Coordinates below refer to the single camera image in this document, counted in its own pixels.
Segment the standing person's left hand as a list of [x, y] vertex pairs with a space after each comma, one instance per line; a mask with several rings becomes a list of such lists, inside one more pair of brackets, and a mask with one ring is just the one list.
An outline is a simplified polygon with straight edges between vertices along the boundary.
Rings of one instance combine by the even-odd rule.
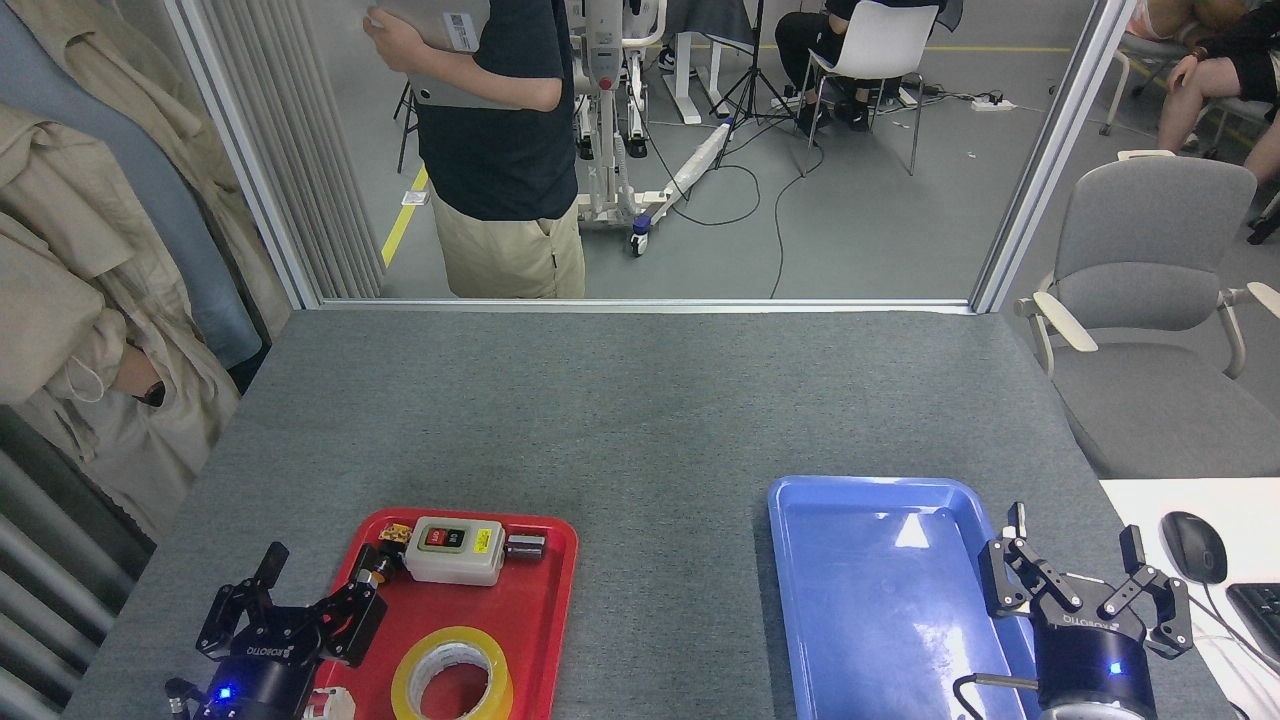
[[434, 49], [429, 47], [408, 22], [379, 6], [370, 6], [362, 20], [364, 32], [374, 42], [384, 64], [399, 73], [425, 74]]

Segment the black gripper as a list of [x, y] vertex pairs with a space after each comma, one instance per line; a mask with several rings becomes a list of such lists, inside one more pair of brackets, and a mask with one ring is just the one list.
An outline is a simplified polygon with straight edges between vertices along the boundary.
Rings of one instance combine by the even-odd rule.
[[[1116, 705], [1129, 714], [1155, 714], [1144, 642], [1165, 659], [1194, 646], [1185, 582], [1147, 562], [1139, 527], [1126, 525], [1119, 543], [1129, 578], [1116, 591], [1089, 579], [1068, 583], [1029, 546], [1025, 505], [1015, 502], [1000, 537], [978, 553], [988, 614], [1030, 616], [1038, 705], [1044, 712], [1069, 705]], [[1149, 632], [1129, 609], [1143, 593], [1157, 614]]]
[[[289, 557], [271, 542], [256, 573], [221, 585], [196, 641], [218, 661], [200, 719], [298, 719], [320, 659], [358, 667], [387, 612], [379, 589], [348, 582], [317, 601], [312, 615], [268, 615], [270, 589]], [[248, 624], [237, 632], [246, 616]]]

